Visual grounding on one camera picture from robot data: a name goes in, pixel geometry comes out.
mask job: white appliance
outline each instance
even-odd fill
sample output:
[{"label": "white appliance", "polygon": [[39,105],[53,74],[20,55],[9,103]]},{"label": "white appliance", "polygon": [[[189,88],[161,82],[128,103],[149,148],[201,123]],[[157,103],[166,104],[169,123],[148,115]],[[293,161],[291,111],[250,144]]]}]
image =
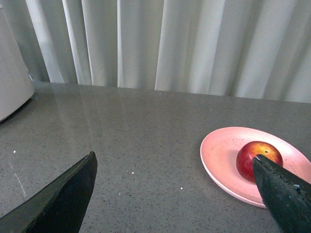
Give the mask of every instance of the white appliance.
[{"label": "white appliance", "polygon": [[0,6],[0,121],[35,92],[4,9]]}]

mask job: white curtain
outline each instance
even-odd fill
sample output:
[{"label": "white curtain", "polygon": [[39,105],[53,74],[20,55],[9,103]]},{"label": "white curtain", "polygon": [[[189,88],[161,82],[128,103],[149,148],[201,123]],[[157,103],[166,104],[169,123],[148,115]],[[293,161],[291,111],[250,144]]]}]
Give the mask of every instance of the white curtain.
[{"label": "white curtain", "polygon": [[310,0],[0,0],[35,80],[311,102]]}]

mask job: red apple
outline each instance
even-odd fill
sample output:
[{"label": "red apple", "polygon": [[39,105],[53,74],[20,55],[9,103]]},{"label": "red apple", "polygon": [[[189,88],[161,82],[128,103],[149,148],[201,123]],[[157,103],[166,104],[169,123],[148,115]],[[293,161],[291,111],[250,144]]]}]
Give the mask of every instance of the red apple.
[{"label": "red apple", "polygon": [[253,158],[258,154],[262,154],[273,162],[283,166],[283,159],[280,152],[271,144],[261,141],[252,141],[247,143],[238,153],[237,169],[243,178],[253,183],[255,183]]}]

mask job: pink plate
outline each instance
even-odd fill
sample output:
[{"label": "pink plate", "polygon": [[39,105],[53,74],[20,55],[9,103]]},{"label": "pink plate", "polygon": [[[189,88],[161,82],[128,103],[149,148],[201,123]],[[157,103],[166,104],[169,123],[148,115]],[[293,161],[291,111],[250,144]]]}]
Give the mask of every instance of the pink plate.
[{"label": "pink plate", "polygon": [[251,141],[264,141],[275,146],[282,155],[283,167],[311,183],[311,163],[292,145],[263,131],[228,127],[211,132],[201,144],[203,165],[224,191],[246,203],[266,208],[257,186],[242,178],[236,168],[239,150]]}]

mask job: gray speckled countertop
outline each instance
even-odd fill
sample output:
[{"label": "gray speckled countertop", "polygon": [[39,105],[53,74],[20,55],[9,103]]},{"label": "gray speckled countertop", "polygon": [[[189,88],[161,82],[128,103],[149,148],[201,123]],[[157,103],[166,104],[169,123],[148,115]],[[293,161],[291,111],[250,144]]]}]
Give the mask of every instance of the gray speckled countertop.
[{"label": "gray speckled countertop", "polygon": [[311,104],[74,84],[35,89],[0,123],[0,216],[92,150],[98,173],[82,233],[275,233],[266,209],[208,176],[201,142],[219,128],[249,127],[311,159]]}]

